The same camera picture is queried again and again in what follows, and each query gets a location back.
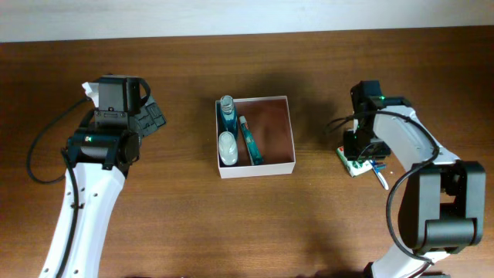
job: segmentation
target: wood grain surface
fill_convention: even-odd
[[[31,42],[0,45],[0,276],[38,276],[64,184],[25,172],[36,134],[105,73],[142,76],[168,124],[144,141],[110,220],[100,277],[295,277],[360,272],[391,237],[387,192],[351,178],[335,154],[350,88],[380,80],[422,123],[487,171],[483,240],[433,270],[494,273],[494,27]],[[215,100],[286,95],[296,149],[291,175],[221,180]],[[57,124],[34,153],[40,178],[64,172],[59,149],[90,103]],[[403,173],[386,160],[390,184]],[[397,215],[399,202],[394,206]]]

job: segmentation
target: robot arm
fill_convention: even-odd
[[[140,85],[146,90],[142,98]],[[110,215],[130,166],[139,159],[142,139],[166,124],[141,78],[103,76],[83,87],[95,109],[63,152],[65,197],[43,278],[97,277]]]
[[[73,169],[79,190],[76,229],[62,277],[97,277],[108,222],[125,177],[118,168],[79,163]],[[74,194],[66,171],[65,198],[45,265],[39,277],[55,277],[63,262],[73,220]]]
[[[461,161],[430,134],[426,136],[428,131],[410,103],[401,97],[382,96],[379,82],[361,82],[352,88],[351,96],[354,129],[343,135],[348,160],[382,159],[392,150],[405,171],[410,171],[431,158],[435,149],[431,140],[438,147],[437,158],[409,177],[398,214],[398,244],[422,259],[412,258],[395,243],[383,258],[366,267],[366,277],[418,276],[431,265],[423,259],[436,263],[478,244],[486,186],[482,166]],[[442,192],[455,196],[454,202],[441,203]]]

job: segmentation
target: white box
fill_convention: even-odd
[[[245,116],[264,164],[251,166],[242,130],[239,127],[237,145],[239,166],[225,167],[218,154],[218,136],[222,131],[219,100],[216,101],[216,157],[222,178],[255,177],[263,175],[291,174],[295,167],[292,124],[288,99],[281,97],[256,97],[235,99],[238,117]]]

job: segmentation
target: glass bottle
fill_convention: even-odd
[[[220,106],[222,108],[221,115],[223,127],[225,128],[225,131],[231,132],[237,140],[239,126],[237,124],[237,110],[235,109],[233,98],[230,96],[223,96],[220,99]]]

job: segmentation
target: black cable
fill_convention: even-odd
[[[87,111],[86,115],[84,115],[84,118],[80,121],[79,127],[88,127],[90,125],[91,119],[94,117],[94,111],[96,109],[93,108],[89,111]]]
[[[69,171],[70,181],[72,182],[72,191],[74,196],[74,203],[72,207],[74,210],[72,215],[72,222],[70,223],[69,238],[67,239],[65,251],[63,252],[62,262],[60,263],[60,268],[58,273],[56,274],[56,278],[62,277],[63,272],[65,271],[67,260],[69,259],[70,249],[72,248],[72,241],[74,240],[74,235],[76,233],[77,216],[79,214],[79,189],[77,188],[76,175],[74,174],[74,170],[72,169],[72,166],[70,166],[69,155],[65,150],[62,150],[61,152],[63,156],[63,161],[65,162],[67,170]]]
[[[415,167],[413,167],[412,169],[410,169],[410,171],[404,173],[394,183],[394,186],[390,190],[389,195],[387,196],[387,201],[386,201],[386,223],[387,223],[387,229],[388,229],[388,231],[389,231],[389,233],[391,235],[391,238],[393,239],[394,244],[405,255],[411,257],[412,259],[418,259],[418,260],[424,261],[429,266],[432,266],[432,265],[434,265],[434,262],[432,262],[431,259],[426,258],[426,257],[423,257],[423,256],[417,256],[414,253],[411,253],[398,240],[398,238],[397,238],[397,236],[396,236],[396,234],[394,232],[394,229],[393,229],[393,223],[391,221],[391,205],[393,203],[394,194],[396,193],[396,191],[400,187],[401,183],[403,183],[403,181],[406,180],[411,175],[413,175],[416,172],[420,171],[421,169],[429,166],[439,156],[439,151],[440,151],[439,150],[439,146],[435,142],[434,138],[428,133],[428,131],[424,127],[422,127],[421,124],[419,124],[418,122],[412,120],[410,117],[407,117],[405,115],[402,115],[402,114],[399,114],[399,113],[395,113],[395,112],[389,112],[389,111],[368,111],[368,112],[360,112],[360,113],[357,113],[357,114],[348,116],[348,117],[344,118],[345,120],[344,120],[344,122],[342,124],[339,124],[338,126],[336,126],[334,129],[331,130],[331,132],[333,132],[337,128],[343,126],[344,124],[346,124],[350,120],[353,120],[353,119],[361,119],[361,118],[365,118],[367,116],[376,115],[376,114],[388,115],[388,116],[392,116],[392,117],[399,117],[399,118],[405,120],[406,122],[408,122],[410,124],[413,124],[416,128],[418,128],[424,134],[424,136],[426,136],[426,138],[429,140],[429,142],[431,143],[432,147],[434,148],[433,151],[432,151],[432,156],[428,160],[421,162],[420,164],[418,164]]]
[[[151,87],[149,87],[149,84],[147,84],[144,78],[139,78],[139,84],[144,88],[144,91],[146,91],[146,96],[140,99],[140,106],[143,107],[151,96]]]
[[[58,178],[52,180],[52,181],[43,181],[43,180],[40,180],[39,178],[37,178],[33,173],[32,173],[32,169],[31,169],[31,158],[32,158],[32,152],[34,151],[34,148],[36,147],[36,145],[38,144],[38,141],[41,139],[41,137],[47,132],[48,129],[50,129],[54,124],[56,124],[56,122],[58,122],[60,119],[62,119],[63,117],[65,117],[70,111],[74,110],[76,107],[78,107],[80,104],[82,103],[85,103],[87,101],[90,101],[91,99],[89,97],[84,97],[82,100],[79,100],[77,101],[74,105],[72,105],[71,107],[69,107],[69,109],[67,109],[65,112],[63,112],[62,114],[60,114],[58,117],[56,117],[55,119],[53,119],[49,124],[47,124],[38,134],[38,136],[36,136],[35,140],[32,142],[31,144],[31,147],[29,147],[29,150],[28,150],[28,157],[25,161],[25,169],[27,170],[28,172],[28,176],[35,182],[37,183],[40,183],[40,184],[44,184],[44,185],[51,185],[51,184],[54,184],[54,183],[57,183],[59,181],[62,181],[63,178],[65,177],[65,175],[61,175],[59,176]]]
[[[332,120],[331,122],[329,122],[329,123],[325,126],[324,131],[325,131],[327,134],[330,134],[331,132],[335,131],[335,129],[337,129],[338,127],[340,127],[340,126],[341,126],[341,125],[338,125],[336,128],[334,128],[334,129],[332,129],[332,130],[328,131],[328,129],[330,128],[331,124],[336,123],[337,121],[341,121],[341,120],[345,120],[345,124],[346,124],[346,123],[348,122],[348,120],[346,120],[346,119],[347,119],[347,117],[341,117],[341,118],[337,118],[337,119]]]
[[[357,159],[355,161],[359,161],[360,157],[362,156],[362,154],[364,154],[364,152],[370,147],[370,146],[374,146],[375,144],[379,144],[380,142],[374,142],[374,143],[370,143],[368,144],[361,152],[360,154],[357,156]]]

